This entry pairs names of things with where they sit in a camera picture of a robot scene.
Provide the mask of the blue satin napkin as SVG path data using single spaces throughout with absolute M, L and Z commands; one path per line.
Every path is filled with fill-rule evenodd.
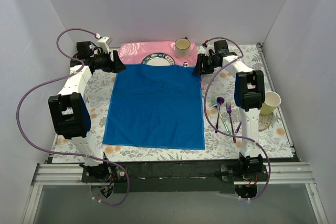
M 103 144 L 205 148 L 202 85 L 192 67 L 127 65 L 117 74 Z

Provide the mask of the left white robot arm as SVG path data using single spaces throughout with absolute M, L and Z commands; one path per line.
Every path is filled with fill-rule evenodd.
M 109 47 L 110 37 L 78 42 L 77 52 L 70 61 L 70 77 L 61 91 L 48 99 L 55 131 L 68 139 L 84 154 L 86 174 L 100 182 L 111 178 L 112 170 L 106 163 L 107 157 L 94 141 L 89 140 L 91 119 L 83 99 L 85 87 L 96 70 L 118 73 L 126 69 L 118 52 Z

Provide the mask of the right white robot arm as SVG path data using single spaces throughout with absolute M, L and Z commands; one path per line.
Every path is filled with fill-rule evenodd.
M 204 41 L 204 53 L 197 56 L 193 74 L 213 73 L 215 68 L 226 69 L 235 78 L 234 101 L 239 108 L 241 118 L 242 147 L 237 165 L 220 172 L 222 176 L 238 176 L 248 181 L 263 170 L 263 157 L 258 146 L 259 115 L 265 101 L 264 73 L 253 70 L 242 62 L 244 53 L 238 55 L 229 50 L 227 38 L 215 37 Z

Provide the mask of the pink satin placemat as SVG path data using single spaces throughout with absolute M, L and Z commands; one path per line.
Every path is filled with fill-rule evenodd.
M 152 42 L 131 42 L 122 44 L 118 50 L 120 60 L 124 65 L 141 64 L 144 57 L 156 52 L 170 55 L 175 60 L 175 65 L 183 66 L 188 62 L 189 67 L 194 68 L 197 62 L 197 48 L 195 43 L 191 43 L 189 57 L 179 59 L 174 54 L 174 41 L 152 41 Z

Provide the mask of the cream mug with dark rim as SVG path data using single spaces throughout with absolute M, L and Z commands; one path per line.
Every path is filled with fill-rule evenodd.
M 179 59 L 186 59 L 189 57 L 191 49 L 191 42 L 187 37 L 180 38 L 174 43 L 174 54 Z

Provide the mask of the iridescent purple spoon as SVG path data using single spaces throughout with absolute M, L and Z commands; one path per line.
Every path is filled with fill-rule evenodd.
M 216 108 L 217 108 L 217 120 L 216 120 L 216 126 L 215 126 L 215 133 L 218 132 L 218 125 L 219 125 L 219 117 L 220 117 L 220 107 L 225 102 L 225 99 L 223 97 L 217 97 L 216 98 Z

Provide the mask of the white plate with patterned rim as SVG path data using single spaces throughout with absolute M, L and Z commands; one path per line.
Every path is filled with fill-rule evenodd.
M 144 57 L 141 63 L 150 66 L 171 66 L 175 65 L 175 60 L 168 54 L 156 52 Z

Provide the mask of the iridescent purple fork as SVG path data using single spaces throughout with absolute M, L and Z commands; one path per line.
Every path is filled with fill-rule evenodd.
M 232 135 L 233 135 L 233 142 L 236 143 L 236 138 L 235 138 L 235 130 L 234 130 L 234 126 L 233 126 L 233 121 L 232 121 L 232 107 L 231 107 L 231 103 L 227 102 L 226 103 L 226 112 L 229 115 L 229 121 L 230 121 L 230 126 L 231 126 L 231 130 L 232 130 Z

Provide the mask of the pale yellow paper cup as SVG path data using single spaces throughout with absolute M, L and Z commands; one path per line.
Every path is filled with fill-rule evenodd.
M 265 101 L 262 104 L 260 114 L 269 115 L 281 104 L 281 97 L 278 93 L 267 91 L 265 93 Z

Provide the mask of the speckled round coaster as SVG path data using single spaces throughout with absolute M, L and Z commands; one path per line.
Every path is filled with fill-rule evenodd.
M 270 127 L 270 125 L 272 124 L 274 119 L 274 113 L 271 112 L 270 114 L 267 115 L 263 115 L 260 114 L 259 115 L 259 121 L 258 121 L 258 130 L 259 131 L 264 131 L 267 128 Z

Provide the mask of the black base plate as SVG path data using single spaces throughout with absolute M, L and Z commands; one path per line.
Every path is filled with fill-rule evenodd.
M 83 183 L 106 184 L 114 193 L 235 193 L 234 183 L 266 182 L 270 165 L 261 158 L 156 161 L 81 165 Z

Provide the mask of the aluminium frame rail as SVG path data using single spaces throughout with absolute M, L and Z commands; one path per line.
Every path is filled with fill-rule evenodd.
M 318 223 L 328 223 L 317 191 L 315 179 L 307 162 L 271 163 L 267 169 L 271 184 L 304 184 Z M 78 164 L 38 164 L 33 176 L 28 202 L 21 223 L 33 223 L 44 185 L 102 185 L 83 182 L 87 177 Z

